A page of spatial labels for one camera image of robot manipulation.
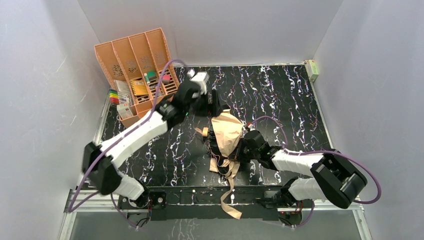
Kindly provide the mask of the beige folding umbrella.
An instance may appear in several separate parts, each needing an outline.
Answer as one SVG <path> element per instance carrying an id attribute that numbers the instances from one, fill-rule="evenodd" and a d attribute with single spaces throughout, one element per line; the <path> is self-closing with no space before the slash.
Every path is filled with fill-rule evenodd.
<path id="1" fill-rule="evenodd" d="M 212 127 L 216 136 L 217 147 L 220 157 L 213 153 L 210 157 L 209 170 L 219 173 L 227 179 L 229 190 L 220 197 L 221 208 L 229 216 L 239 220 L 242 212 L 225 203 L 225 199 L 233 193 L 234 178 L 236 177 L 240 163 L 236 162 L 230 154 L 236 149 L 242 137 L 243 123 L 225 109 L 219 116 L 211 119 Z"/>

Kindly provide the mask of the yellow notebook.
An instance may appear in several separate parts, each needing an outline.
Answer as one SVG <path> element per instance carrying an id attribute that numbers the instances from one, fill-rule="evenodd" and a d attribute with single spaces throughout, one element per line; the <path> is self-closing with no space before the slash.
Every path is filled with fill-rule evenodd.
<path id="1" fill-rule="evenodd" d="M 142 78 L 133 78 L 130 80 L 130 86 L 134 96 L 145 96 L 149 94 L 145 81 Z"/>

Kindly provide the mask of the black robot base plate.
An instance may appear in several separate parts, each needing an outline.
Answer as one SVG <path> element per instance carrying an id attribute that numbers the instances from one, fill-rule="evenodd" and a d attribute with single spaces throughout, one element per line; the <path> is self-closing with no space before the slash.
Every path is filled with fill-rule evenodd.
<path id="1" fill-rule="evenodd" d="M 149 204 L 153 221 L 175 219 L 231 219 L 222 210 L 221 196 L 229 190 L 228 186 L 150 186 Z M 273 198 L 280 192 L 275 185 L 236 186 L 225 203 L 242 212 L 242 219 L 264 221 L 289 220 L 299 223 L 302 210 L 309 210 L 311 200 L 303 200 L 299 206 L 285 205 Z"/>

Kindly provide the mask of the green white box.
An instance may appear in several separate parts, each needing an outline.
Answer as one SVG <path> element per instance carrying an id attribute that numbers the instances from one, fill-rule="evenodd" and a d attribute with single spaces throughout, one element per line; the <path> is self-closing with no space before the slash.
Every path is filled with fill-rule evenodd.
<path id="1" fill-rule="evenodd" d="M 319 76 L 319 68 L 317 62 L 314 59 L 304 61 L 307 76 L 310 82 L 314 82 Z"/>

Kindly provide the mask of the green white glue stick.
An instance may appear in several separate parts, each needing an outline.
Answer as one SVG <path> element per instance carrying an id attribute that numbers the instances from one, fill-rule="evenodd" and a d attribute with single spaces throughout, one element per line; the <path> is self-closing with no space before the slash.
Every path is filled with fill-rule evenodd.
<path id="1" fill-rule="evenodd" d="M 149 85 L 150 84 L 150 79 L 149 79 L 148 75 L 146 73 L 144 73 L 143 74 L 143 77 L 144 77 L 144 80 L 145 80 L 146 84 Z"/>

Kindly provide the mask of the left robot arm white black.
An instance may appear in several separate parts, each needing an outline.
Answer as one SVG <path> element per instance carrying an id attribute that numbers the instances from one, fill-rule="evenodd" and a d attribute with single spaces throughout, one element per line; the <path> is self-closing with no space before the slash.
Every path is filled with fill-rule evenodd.
<path id="1" fill-rule="evenodd" d="M 156 99 L 145 116 L 120 134 L 99 144 L 88 143 L 83 150 L 83 179 L 89 180 L 103 196 L 118 194 L 135 202 L 145 200 L 145 185 L 119 171 L 124 161 L 152 139 L 181 124 L 187 115 L 217 117 L 222 112 L 216 89 L 207 90 L 205 83 L 187 80 L 175 93 Z"/>

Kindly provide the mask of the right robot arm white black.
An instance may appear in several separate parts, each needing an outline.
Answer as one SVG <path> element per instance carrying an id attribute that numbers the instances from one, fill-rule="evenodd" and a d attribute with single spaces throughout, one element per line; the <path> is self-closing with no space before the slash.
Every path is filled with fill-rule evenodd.
<path id="1" fill-rule="evenodd" d="M 270 145 L 258 130 L 247 132 L 233 155 L 240 163 L 256 160 L 266 169 L 301 175 L 291 178 L 278 191 L 265 192 L 259 203 L 266 208 L 289 207 L 303 200 L 324 200 L 347 209 L 368 183 L 363 173 L 339 152 L 291 151 Z"/>

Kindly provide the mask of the colourful marker set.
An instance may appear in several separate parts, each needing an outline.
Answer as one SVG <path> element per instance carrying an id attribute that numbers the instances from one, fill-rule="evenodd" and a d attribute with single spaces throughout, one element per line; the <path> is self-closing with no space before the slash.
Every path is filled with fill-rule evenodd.
<path id="1" fill-rule="evenodd" d="M 119 99 L 119 95 L 118 92 L 114 89 L 109 89 L 108 90 L 108 96 L 109 96 L 109 103 L 112 106 L 116 106 L 120 104 L 120 99 Z"/>

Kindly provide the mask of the white paper card pack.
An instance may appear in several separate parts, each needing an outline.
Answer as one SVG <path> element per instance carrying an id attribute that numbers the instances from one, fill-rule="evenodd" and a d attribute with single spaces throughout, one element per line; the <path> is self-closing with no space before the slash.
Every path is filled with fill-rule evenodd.
<path id="1" fill-rule="evenodd" d="M 129 85 L 126 81 L 121 81 L 121 80 L 114 80 L 115 86 L 116 86 L 116 90 L 123 94 L 123 95 L 128 95 L 131 96 L 131 91 L 129 88 Z"/>

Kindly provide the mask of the orange plastic file organizer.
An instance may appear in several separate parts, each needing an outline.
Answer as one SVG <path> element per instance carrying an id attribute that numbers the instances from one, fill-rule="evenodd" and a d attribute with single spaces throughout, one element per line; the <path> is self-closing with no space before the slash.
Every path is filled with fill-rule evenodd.
<path id="1" fill-rule="evenodd" d="M 126 81 L 132 98 L 130 108 L 134 116 L 119 119 L 128 128 L 144 117 L 153 106 L 155 97 L 158 100 L 174 94 L 180 85 L 174 66 L 166 63 L 171 55 L 164 31 L 156 28 L 150 31 L 119 38 L 94 46 L 94 52 L 110 87 L 116 90 L 114 80 Z M 148 75 L 147 85 L 144 73 Z M 162 83 L 164 75 L 171 75 L 169 84 Z M 130 80 L 142 78 L 145 81 L 148 95 L 134 96 Z"/>

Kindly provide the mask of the white red small box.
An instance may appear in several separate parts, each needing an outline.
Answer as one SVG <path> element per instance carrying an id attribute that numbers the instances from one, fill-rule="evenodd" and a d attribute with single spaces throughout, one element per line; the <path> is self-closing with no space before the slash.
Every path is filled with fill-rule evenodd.
<path id="1" fill-rule="evenodd" d="M 121 103 L 116 106 L 119 117 L 124 120 L 134 116 L 131 106 L 128 103 Z"/>

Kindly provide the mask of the pink black eraser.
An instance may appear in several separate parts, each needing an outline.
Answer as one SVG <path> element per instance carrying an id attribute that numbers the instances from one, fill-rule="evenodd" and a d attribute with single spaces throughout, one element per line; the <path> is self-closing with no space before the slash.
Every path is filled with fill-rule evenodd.
<path id="1" fill-rule="evenodd" d="M 172 77 L 171 77 L 170 74 L 165 74 L 162 77 L 162 83 L 165 84 L 165 85 L 169 84 L 171 82 L 171 80 L 172 80 Z"/>

